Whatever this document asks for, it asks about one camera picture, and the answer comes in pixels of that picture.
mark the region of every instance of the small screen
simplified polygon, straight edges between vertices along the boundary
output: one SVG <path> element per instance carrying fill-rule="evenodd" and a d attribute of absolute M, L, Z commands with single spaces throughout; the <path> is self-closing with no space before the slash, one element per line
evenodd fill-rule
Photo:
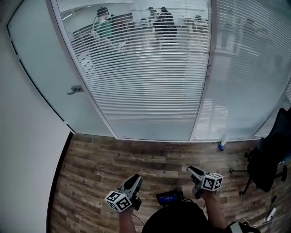
<path fill-rule="evenodd" d="M 173 194 L 173 195 L 170 195 L 170 196 L 159 198 L 159 202 L 160 202 L 161 205 L 167 204 L 168 202 L 173 202 L 173 201 L 176 201 L 176 200 L 178 200 L 178 195 L 177 194 Z"/>

